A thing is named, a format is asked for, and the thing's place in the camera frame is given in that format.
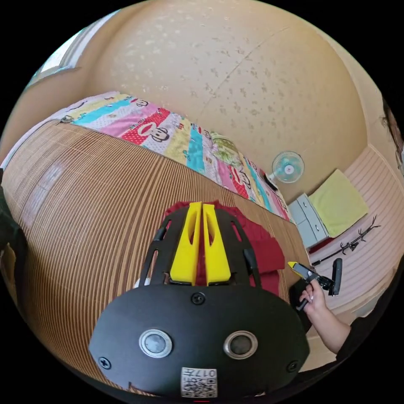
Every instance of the drawer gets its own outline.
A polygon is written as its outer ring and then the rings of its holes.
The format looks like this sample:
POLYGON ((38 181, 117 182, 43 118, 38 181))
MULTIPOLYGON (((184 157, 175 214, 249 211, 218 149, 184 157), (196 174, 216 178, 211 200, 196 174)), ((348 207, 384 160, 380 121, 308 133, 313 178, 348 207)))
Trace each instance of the drawer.
POLYGON ((295 223, 297 225, 306 220, 306 215, 304 214, 303 209, 299 205, 299 202, 297 202, 297 201, 292 202, 288 206, 288 209, 290 211, 290 214, 293 217, 293 220, 295 221, 295 223))
POLYGON ((318 243, 316 235, 314 234, 308 220, 298 224, 298 230, 305 248, 310 248, 318 243))
POLYGON ((307 196, 305 194, 301 195, 298 197, 297 202, 299 203, 299 206, 302 208, 315 236, 317 242, 323 241, 328 237, 328 233, 325 230, 323 224, 321 223, 321 220, 317 216, 317 212, 315 209, 312 207, 310 204, 307 196))

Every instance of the screw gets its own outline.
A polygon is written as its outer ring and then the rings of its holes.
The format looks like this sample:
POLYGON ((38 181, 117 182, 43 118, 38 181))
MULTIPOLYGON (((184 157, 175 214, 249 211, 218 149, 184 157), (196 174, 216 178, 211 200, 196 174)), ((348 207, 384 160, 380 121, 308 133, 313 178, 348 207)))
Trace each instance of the screw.
POLYGON ((103 356, 98 359, 98 363, 105 370, 111 369, 111 362, 107 358, 104 358, 103 356))
POLYGON ((292 372, 294 372, 294 371, 297 369, 297 367, 298 367, 298 362, 297 362, 297 361, 291 361, 291 362, 288 364, 288 366, 286 366, 286 370, 287 370, 289 373, 292 373, 292 372))
POLYGON ((203 293, 201 293, 201 292, 194 293, 191 296, 191 302, 193 304, 197 304, 197 305, 203 304, 204 301, 205 301, 205 295, 203 293))

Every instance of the striped blanket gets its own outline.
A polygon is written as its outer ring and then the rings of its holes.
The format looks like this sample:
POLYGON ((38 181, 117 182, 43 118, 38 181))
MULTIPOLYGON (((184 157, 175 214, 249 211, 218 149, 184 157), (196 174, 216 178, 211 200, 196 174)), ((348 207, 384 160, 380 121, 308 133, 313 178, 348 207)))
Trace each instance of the striped blanket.
MULTIPOLYGON (((67 110, 62 122, 145 147, 186 165, 275 215, 293 221, 280 192, 273 191, 265 183, 251 160, 235 148, 225 147, 218 153, 209 131, 175 112, 119 92, 88 98, 67 110), (227 159, 226 153, 229 152, 237 155, 237 166, 228 163, 231 158, 227 159)), ((222 143, 226 142, 223 136, 220 139, 222 143)))

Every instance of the human hand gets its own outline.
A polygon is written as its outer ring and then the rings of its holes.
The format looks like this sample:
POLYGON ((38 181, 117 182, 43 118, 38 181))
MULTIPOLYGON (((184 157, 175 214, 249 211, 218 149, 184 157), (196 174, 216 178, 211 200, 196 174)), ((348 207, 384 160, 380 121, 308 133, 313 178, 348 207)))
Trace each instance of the human hand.
POLYGON ((302 302, 304 299, 308 301, 303 308, 308 317, 321 314, 323 311, 328 310, 325 304, 324 291, 315 279, 313 279, 311 283, 306 286, 306 289, 302 292, 299 301, 302 302))

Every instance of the label sticker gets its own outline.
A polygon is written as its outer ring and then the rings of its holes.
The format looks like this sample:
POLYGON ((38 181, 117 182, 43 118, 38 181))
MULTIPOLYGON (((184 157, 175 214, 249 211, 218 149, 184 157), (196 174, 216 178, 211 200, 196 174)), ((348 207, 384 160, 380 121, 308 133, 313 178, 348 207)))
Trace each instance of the label sticker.
POLYGON ((181 396, 214 398, 218 396, 218 378, 216 369, 181 369, 181 396))

